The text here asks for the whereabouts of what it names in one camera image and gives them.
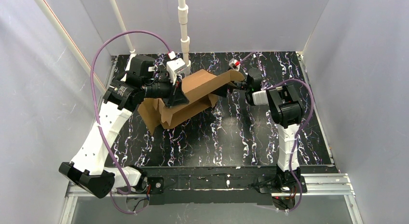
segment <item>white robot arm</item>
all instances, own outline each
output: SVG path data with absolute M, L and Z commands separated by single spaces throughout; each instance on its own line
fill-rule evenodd
M 154 63 L 155 59 L 151 57 L 130 56 L 125 73 L 112 80 L 104 95 L 99 112 L 101 125 L 94 123 L 78 153 L 59 168 L 59 172 L 70 181 L 98 198 L 105 197 L 112 188 L 127 186 L 119 168 L 104 167 L 109 152 L 100 136 L 99 127 L 108 145 L 112 146 L 122 126 L 144 98 L 163 98 L 167 106 L 189 102 L 181 90 L 179 77 L 181 73 L 188 74 L 183 60 L 168 61 L 167 73 L 156 73 Z M 143 170 L 135 166 L 121 170 L 136 191 L 146 189 L 147 178 Z

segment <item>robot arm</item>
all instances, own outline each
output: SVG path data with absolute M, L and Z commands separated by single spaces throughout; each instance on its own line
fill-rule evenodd
M 105 197 L 112 188 L 125 187 L 126 183 L 118 168 L 104 167 L 108 156 L 99 133 L 102 128 L 108 145 L 112 146 L 124 123 L 131 117 L 144 98 L 162 98 L 167 106 L 186 104 L 189 100 L 182 91 L 180 74 L 188 74 L 182 59 L 167 62 L 166 72 L 155 74 L 155 59 L 131 55 L 125 73 L 110 84 L 101 105 L 101 125 L 94 123 L 87 139 L 71 159 L 63 162 L 59 172 L 70 181 L 98 198 Z M 138 167 L 122 168 L 131 187 L 144 191 L 147 175 Z
M 295 133 L 300 127 L 304 115 L 304 106 L 293 85 L 284 85 L 275 89 L 261 90 L 262 75 L 257 68 L 247 72 L 247 80 L 235 82 L 236 86 L 245 90 L 248 104 L 268 105 L 273 121 L 277 124 L 279 138 L 279 156 L 277 174 L 274 184 L 277 188 L 293 187 L 295 178 L 290 172 L 290 156 L 293 154 L 291 168 L 294 174 L 301 178 L 298 162 L 298 148 L 292 148 L 296 141 Z

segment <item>cardboard flap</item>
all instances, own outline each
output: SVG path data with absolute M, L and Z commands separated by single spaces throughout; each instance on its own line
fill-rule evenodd
M 159 124 L 161 124 L 159 122 L 160 114 L 158 112 L 154 112 L 154 110 L 152 109 L 154 104 L 155 99 L 146 98 L 138 107 L 138 113 L 141 116 L 142 120 L 145 122 L 145 125 L 151 134 L 153 134 L 155 128 Z
M 214 106 L 218 100 L 217 95 L 208 95 L 204 96 L 196 102 L 189 104 L 189 106 L 177 113 L 173 114 L 173 119 L 170 123 L 161 122 L 162 126 L 165 129 L 172 129 L 178 126 L 179 124 L 185 122 L 186 120 L 192 118 L 193 116 L 199 114 L 200 112 L 206 110 L 209 107 Z
M 214 107 L 218 101 L 218 96 L 214 94 L 209 94 L 208 96 L 209 96 L 210 104 L 212 105 L 212 107 Z

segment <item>black cable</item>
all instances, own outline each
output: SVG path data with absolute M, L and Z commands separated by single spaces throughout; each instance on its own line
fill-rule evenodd
M 271 182 L 271 181 L 273 181 L 273 180 L 274 180 L 274 178 L 271 178 L 271 179 L 265 180 L 265 181 L 263 181 L 263 182 L 252 183 L 252 184 L 250 184 L 250 186 L 252 186 L 252 187 L 257 187 L 257 186 L 260 186 L 260 185 L 267 184 L 268 182 Z
M 120 72 L 118 75 L 116 75 L 116 77 L 114 78 L 114 80 L 120 80 L 122 79 L 127 73 L 129 73 L 129 71 L 124 71 L 124 72 Z
M 279 202 L 281 202 L 281 204 L 285 205 L 285 207 L 284 207 L 284 206 L 278 204 L 279 206 L 283 207 L 284 209 L 289 209 L 288 205 L 287 205 L 286 203 L 284 203 L 282 200 L 277 199 L 277 198 L 275 198 L 275 197 L 273 197 L 273 199 L 276 200 L 276 201 L 279 201 Z
M 136 204 L 134 210 L 132 212 L 135 212 L 136 208 L 138 207 L 138 205 L 140 204 L 141 201 L 147 200 L 146 198 L 139 200 L 139 202 Z
M 159 77 L 156 77 L 155 79 L 153 79 L 151 83 L 146 83 L 145 85 L 153 85 L 158 80 L 158 78 Z

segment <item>white wall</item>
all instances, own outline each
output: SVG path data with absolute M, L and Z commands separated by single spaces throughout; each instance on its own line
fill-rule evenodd
M 61 1 L 49 3 L 60 6 L 63 23 L 75 18 L 77 26 L 66 28 L 89 59 L 100 38 L 75 0 L 66 0 L 72 9 L 65 12 Z M 101 62 L 103 79 L 109 56 Z M 68 184 L 58 167 L 77 152 L 94 118 L 89 77 L 34 0 L 0 0 L 0 69 L 0 222 L 58 223 Z
M 160 34 L 180 52 L 177 0 L 116 0 L 128 30 Z M 109 0 L 82 0 L 103 40 L 121 30 Z M 191 52 L 302 51 L 328 0 L 186 0 Z M 164 53 L 154 37 L 132 34 L 138 53 Z M 124 39 L 108 46 L 127 54 Z
M 365 223 L 409 213 L 409 0 L 330 0 L 304 54 L 324 130 Z

